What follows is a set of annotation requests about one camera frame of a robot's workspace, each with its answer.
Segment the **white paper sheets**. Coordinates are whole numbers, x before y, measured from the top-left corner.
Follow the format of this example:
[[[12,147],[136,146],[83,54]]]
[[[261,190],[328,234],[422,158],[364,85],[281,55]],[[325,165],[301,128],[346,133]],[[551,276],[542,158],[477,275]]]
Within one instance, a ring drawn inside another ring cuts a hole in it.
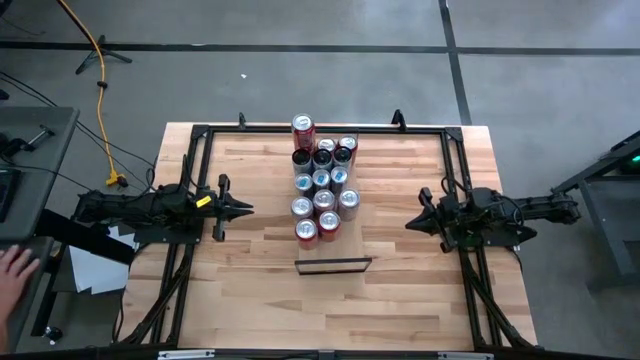
[[[76,291],[92,295],[121,290],[126,286],[129,266],[76,247],[70,247]]]

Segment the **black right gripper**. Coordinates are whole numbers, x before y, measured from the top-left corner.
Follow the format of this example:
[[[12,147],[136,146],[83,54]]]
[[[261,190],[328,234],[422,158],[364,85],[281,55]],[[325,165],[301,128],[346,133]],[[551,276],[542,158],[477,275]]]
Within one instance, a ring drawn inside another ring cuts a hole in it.
[[[439,234],[440,247],[444,253],[458,248],[462,240],[462,228],[458,216],[460,203],[455,194],[446,194],[433,203],[433,195],[428,187],[420,189],[419,201],[424,207],[421,213],[405,224],[407,230],[414,230],[430,235]]]

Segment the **black beam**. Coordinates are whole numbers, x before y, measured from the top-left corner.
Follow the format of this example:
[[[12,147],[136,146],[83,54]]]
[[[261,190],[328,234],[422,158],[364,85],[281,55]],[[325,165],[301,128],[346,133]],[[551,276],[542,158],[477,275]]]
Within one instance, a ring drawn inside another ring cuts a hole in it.
[[[130,265],[135,258],[135,251],[131,246],[49,210],[41,212],[34,234],[51,237],[58,242],[125,265]]]

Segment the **metal clamp tool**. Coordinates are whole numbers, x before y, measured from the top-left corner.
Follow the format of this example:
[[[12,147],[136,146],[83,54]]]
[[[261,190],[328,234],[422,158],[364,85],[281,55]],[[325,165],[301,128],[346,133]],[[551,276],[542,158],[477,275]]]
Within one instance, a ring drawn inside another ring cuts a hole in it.
[[[22,145],[22,149],[24,151],[32,152],[37,148],[37,145],[40,142],[42,142],[45,138],[55,136],[55,135],[56,133],[51,128],[41,124],[40,132],[36,136],[34,136],[31,140],[24,143]]]

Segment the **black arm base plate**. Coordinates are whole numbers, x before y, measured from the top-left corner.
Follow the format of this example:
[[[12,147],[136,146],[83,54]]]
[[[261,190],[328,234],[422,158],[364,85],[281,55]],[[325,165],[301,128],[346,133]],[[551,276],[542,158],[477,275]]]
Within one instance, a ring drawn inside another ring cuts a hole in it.
[[[195,224],[186,227],[165,227],[153,225],[141,227],[135,230],[134,241],[137,243],[160,243],[160,244],[184,244],[192,245],[199,243],[203,233],[203,222],[197,221]]]
[[[527,226],[504,225],[480,230],[454,228],[453,239],[460,247],[514,247],[536,237],[538,232]]]

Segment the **black metal cart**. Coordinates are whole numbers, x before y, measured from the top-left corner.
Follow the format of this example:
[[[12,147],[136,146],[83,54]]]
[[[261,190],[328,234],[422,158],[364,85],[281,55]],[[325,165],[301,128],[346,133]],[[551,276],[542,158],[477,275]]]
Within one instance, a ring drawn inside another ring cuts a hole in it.
[[[615,273],[590,281],[589,291],[640,287],[640,258],[634,259],[629,249],[640,250],[640,130],[551,191],[574,189],[582,194],[596,234],[615,263]]]

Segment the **black tripod stand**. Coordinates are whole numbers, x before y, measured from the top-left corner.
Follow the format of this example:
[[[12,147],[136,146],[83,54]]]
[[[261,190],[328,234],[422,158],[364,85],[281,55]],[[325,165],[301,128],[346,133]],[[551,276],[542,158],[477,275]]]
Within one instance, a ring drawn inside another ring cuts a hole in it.
[[[106,37],[104,35],[101,35],[98,40],[97,40],[97,44],[98,44],[98,48],[99,51],[97,50],[91,50],[89,52],[89,54],[85,57],[85,59],[82,61],[82,63],[77,67],[77,69],[75,70],[75,74],[76,75],[80,75],[82,72],[84,72],[92,63],[94,63],[95,61],[99,60],[99,57],[105,57],[105,56],[110,56],[113,57],[121,62],[130,64],[133,62],[133,60],[129,57],[120,55],[112,50],[106,49],[104,47],[104,45],[106,44]]]

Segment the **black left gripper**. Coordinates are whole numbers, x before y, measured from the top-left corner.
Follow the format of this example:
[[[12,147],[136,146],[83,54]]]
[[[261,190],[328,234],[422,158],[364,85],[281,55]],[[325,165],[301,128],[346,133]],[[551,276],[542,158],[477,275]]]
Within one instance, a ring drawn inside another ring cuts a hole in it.
[[[252,210],[244,209],[244,208],[252,208],[252,205],[240,200],[233,198],[231,195],[228,196],[227,203],[227,193],[230,188],[230,180],[226,174],[221,174],[218,178],[218,192],[212,190],[208,185],[200,187],[196,191],[195,195],[195,207],[196,201],[200,198],[210,195],[213,199],[211,203],[205,205],[202,208],[197,208],[195,214],[199,218],[215,218],[216,222],[213,228],[212,237],[217,242],[225,241],[225,230],[224,230],[224,222],[227,220],[227,210],[228,204],[232,207],[228,210],[228,219],[233,220],[238,217],[251,215],[253,214]]]

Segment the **grey desk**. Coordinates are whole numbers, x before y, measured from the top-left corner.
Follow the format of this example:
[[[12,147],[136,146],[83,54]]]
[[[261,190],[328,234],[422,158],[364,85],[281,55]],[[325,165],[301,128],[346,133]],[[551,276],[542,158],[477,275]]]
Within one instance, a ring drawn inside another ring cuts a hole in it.
[[[25,323],[30,317],[39,283],[44,275],[53,240],[36,237],[35,227],[48,201],[56,174],[59,172],[79,111],[72,107],[0,107],[0,132],[10,139],[26,142],[40,132],[40,125],[51,128],[56,135],[45,138],[32,151],[21,150],[8,163],[0,158],[0,169],[15,167],[22,172],[19,186],[4,223],[0,223],[0,248],[14,244],[32,250],[39,268],[25,285],[23,294],[8,320],[8,350],[13,352]]]

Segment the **blue silver energy drink can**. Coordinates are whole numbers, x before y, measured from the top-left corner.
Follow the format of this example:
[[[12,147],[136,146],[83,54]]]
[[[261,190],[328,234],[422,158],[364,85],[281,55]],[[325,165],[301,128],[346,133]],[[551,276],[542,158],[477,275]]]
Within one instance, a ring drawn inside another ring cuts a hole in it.
[[[294,178],[294,186],[300,197],[313,198],[314,183],[311,175],[307,173],[297,174]]]

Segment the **person's hand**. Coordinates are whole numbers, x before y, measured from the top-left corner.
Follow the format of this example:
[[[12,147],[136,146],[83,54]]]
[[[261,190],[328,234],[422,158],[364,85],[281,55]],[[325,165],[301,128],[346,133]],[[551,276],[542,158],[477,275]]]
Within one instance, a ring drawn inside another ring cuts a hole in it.
[[[13,245],[0,250],[0,324],[6,324],[27,283],[39,267],[32,250]]]

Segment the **black keyboard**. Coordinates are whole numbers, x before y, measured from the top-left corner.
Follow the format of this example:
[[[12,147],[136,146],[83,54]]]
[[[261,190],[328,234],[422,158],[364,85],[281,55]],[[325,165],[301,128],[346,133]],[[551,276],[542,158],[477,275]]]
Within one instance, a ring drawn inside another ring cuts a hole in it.
[[[22,172],[0,169],[0,223],[4,223],[19,186]]]

